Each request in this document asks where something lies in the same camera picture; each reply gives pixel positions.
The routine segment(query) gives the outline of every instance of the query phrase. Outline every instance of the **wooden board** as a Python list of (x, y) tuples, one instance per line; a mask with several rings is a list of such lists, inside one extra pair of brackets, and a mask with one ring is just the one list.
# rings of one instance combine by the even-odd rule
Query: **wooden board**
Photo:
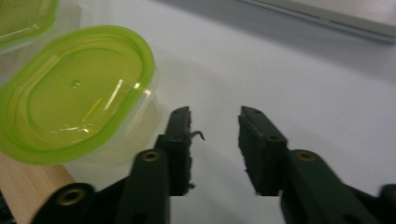
[(30, 223), (56, 189), (73, 182), (62, 165), (28, 165), (0, 153), (0, 190), (18, 224)]

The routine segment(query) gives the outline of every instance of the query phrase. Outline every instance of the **green container lid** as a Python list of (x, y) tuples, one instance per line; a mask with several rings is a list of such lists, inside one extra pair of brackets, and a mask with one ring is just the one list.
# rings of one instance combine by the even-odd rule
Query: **green container lid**
[(31, 43), (55, 23), (58, 0), (0, 0), (0, 54)]
[(118, 26), (62, 36), (0, 89), (0, 149), (32, 164), (70, 161), (119, 128), (154, 73), (146, 41)]

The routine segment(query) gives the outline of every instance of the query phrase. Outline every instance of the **screw hole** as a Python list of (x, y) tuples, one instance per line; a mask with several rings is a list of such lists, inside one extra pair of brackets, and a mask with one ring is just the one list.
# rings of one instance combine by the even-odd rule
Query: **screw hole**
[(161, 157), (161, 154), (156, 151), (150, 151), (143, 154), (144, 161), (156, 161)]
[(297, 157), (302, 161), (315, 161), (317, 159), (313, 153), (307, 151), (297, 152)]
[(144, 224), (149, 219), (148, 215), (143, 213), (134, 214), (132, 217), (132, 224)]
[(343, 214), (343, 220), (345, 220), (348, 224), (361, 224), (358, 218), (350, 214)]
[(63, 206), (72, 205), (81, 201), (85, 195), (84, 189), (70, 189), (58, 197), (58, 204)]

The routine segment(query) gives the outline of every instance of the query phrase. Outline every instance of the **plastic food container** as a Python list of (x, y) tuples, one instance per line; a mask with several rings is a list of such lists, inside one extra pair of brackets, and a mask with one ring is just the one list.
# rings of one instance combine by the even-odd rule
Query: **plastic food container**
[(44, 33), (40, 38), (35, 39), (34, 43), (24, 46), (17, 45), (15, 50), (0, 54), (0, 86), (9, 80), (9, 78), (17, 73), (24, 65), (26, 65), (37, 53), (48, 45), (48, 43), (55, 38), (76, 31), (81, 24), (81, 7), (77, 0), (62, 0), (58, 1), (56, 10), (56, 22), (50, 31)]
[(0, 0), (0, 54), (21, 48), (54, 25), (58, 0)]
[(154, 67), (149, 45), (126, 28), (95, 26), (54, 40), (0, 89), (0, 149), (32, 164), (96, 151), (106, 152), (96, 158), (103, 162), (130, 159), (142, 149), (128, 141), (152, 107)]

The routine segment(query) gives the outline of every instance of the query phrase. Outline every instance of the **lime green lid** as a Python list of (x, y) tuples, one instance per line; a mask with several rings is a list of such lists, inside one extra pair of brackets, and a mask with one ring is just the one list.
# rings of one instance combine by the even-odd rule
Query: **lime green lid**
[(58, 0), (0, 0), (0, 53), (30, 43), (55, 23)]
[(53, 164), (98, 148), (143, 97), (153, 72), (148, 44), (126, 28), (58, 38), (0, 89), (0, 149), (17, 161)]

